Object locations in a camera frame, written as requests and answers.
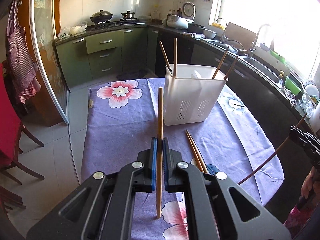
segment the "floral tablecloth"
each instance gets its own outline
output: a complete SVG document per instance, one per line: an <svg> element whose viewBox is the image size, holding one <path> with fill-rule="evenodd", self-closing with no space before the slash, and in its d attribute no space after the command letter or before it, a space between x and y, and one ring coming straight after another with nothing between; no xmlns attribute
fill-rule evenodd
<svg viewBox="0 0 320 240"><path fill-rule="evenodd" d="M119 171L150 148L156 137L158 87L164 78L111 82L90 89L87 134L81 181L95 171ZM184 161L194 164L185 135L191 133L209 170L215 165L239 182L258 167L274 148L258 122L227 86L204 122L165 126L169 147L180 151ZM265 205L284 180L275 156L241 186ZM161 219L156 219L156 193L137 193L132 239L188 239L183 193L163 192Z"/></svg>

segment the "faucet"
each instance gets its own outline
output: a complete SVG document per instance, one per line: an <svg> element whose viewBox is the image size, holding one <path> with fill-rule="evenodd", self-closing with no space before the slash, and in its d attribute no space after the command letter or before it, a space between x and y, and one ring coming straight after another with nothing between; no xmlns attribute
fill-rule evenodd
<svg viewBox="0 0 320 240"><path fill-rule="evenodd" d="M269 23L265 23L265 24L263 24L263 25L260 26L260 28L259 28L259 30L258 30L258 32L257 32L256 38L254 39L253 45L252 45L252 47L250 48L249 57L253 57L253 54L254 54L254 52L255 52L255 50L256 50L255 48L256 48L256 45L257 45L259 33L260 33L260 30L261 30L261 28L262 28L263 26L269 26L269 27L271 27L271 25L270 25Z"/></svg>

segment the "drawer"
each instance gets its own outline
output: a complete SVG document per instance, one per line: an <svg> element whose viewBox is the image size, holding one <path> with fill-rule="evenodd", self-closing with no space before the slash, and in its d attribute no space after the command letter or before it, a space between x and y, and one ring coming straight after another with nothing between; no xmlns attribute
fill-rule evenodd
<svg viewBox="0 0 320 240"><path fill-rule="evenodd" d="M123 45L123 30L99 33L85 38L88 54L97 51L121 47Z"/></svg>
<svg viewBox="0 0 320 240"><path fill-rule="evenodd" d="M106 49L88 55L92 78L122 72L121 47Z"/></svg>

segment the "wooden chopstick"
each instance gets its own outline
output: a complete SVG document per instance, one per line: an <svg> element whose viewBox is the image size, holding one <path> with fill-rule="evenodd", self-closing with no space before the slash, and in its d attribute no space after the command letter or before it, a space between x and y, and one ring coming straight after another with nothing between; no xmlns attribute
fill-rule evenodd
<svg viewBox="0 0 320 240"><path fill-rule="evenodd" d="M167 67L170 69L169 60L168 60L168 58L167 58L167 54L166 54L165 51L164 51L164 47L163 47L163 45L162 45L162 42L159 41L159 44L160 44L160 48L161 48L161 50L162 50L162 54L163 54L165 63L167 64Z"/></svg>
<svg viewBox="0 0 320 240"><path fill-rule="evenodd" d="M161 217L162 201L162 139L163 139L163 88L158 89L158 136L157 136L157 164L156 164L156 207L157 218Z"/></svg>
<svg viewBox="0 0 320 240"><path fill-rule="evenodd" d="M227 55L228 50L229 50L229 46L228 46L227 50L225 51L225 53L223 54L223 56L222 56L222 58L221 58L221 61L220 61L219 65L218 65L218 67L217 67L217 69L216 69L216 71L214 72L214 74L213 74L213 76L212 76L213 79L214 79L214 78L216 77L216 75L218 74L219 69L220 69L221 66L222 66L222 63L223 63L223 61L224 61L224 58L225 58L226 55Z"/></svg>
<svg viewBox="0 0 320 240"><path fill-rule="evenodd" d="M197 153L196 153L196 149L194 148L194 146L193 146L193 144L192 144L191 138L190 138L187 130L186 130L186 135L187 135L187 138L188 138L188 141L189 141L191 150L192 150L192 152L193 152L193 156L194 156L195 159L196 159L197 167L198 167L198 169L199 169L201 172L204 172L204 170L203 170L203 168L202 168L202 165L201 165L201 162L200 162L200 160L199 160L199 158L198 158L198 155L197 155Z"/></svg>
<svg viewBox="0 0 320 240"><path fill-rule="evenodd" d="M231 73L231 71L233 70L234 65L236 64L238 60L238 56L236 57L236 59L233 61L233 63L231 64L231 67L229 68L228 72L226 73L226 75L224 76L223 80L226 80L227 77L229 76L229 74Z"/></svg>
<svg viewBox="0 0 320 240"><path fill-rule="evenodd" d="M203 158L202 158L202 156L201 156L201 154L200 154L200 151L199 151L199 149L198 149L198 147L197 147L194 139L192 138L192 136L191 136L191 134L188 132L188 130L186 130L186 132L187 132L188 136L190 137L190 141L191 141L191 143L192 143L192 145L193 145L193 147L194 147L194 149L195 149L197 158L199 159L199 162L200 162L200 165L201 165L201 167L202 167L203 172L209 174L209 171L208 171L208 169L207 169L207 166L206 166L205 163L204 163L204 160L203 160Z"/></svg>
<svg viewBox="0 0 320 240"><path fill-rule="evenodd" d="M304 116L301 118L301 120L298 122L298 124L296 125L296 128L299 128L301 126L301 124L306 116L307 116L307 113L305 113ZM256 168L253 172L251 172L248 176L246 176L238 184L240 185L240 184L244 183L247 179L249 179L255 173L257 173L257 171L259 171L264 165L266 165L282 149L282 147L285 145L285 143L287 141L289 141L289 136L282 142L282 144L275 150L275 152L269 158L267 158L258 168Z"/></svg>
<svg viewBox="0 0 320 240"><path fill-rule="evenodd" d="M173 43L173 76L177 76L177 38L174 38Z"/></svg>

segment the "stainless steel pot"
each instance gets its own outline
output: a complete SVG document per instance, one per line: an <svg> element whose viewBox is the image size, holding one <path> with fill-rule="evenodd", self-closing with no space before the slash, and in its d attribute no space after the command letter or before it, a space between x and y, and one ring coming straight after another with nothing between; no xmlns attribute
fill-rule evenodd
<svg viewBox="0 0 320 240"><path fill-rule="evenodd" d="M112 15L113 14L108 11L100 10L99 12L93 14L90 17L90 20L94 23L106 22L112 18Z"/></svg>
<svg viewBox="0 0 320 240"><path fill-rule="evenodd" d="M122 19L126 20L126 19L134 19L134 14L135 13L131 13L130 11L127 11L126 13L122 13Z"/></svg>

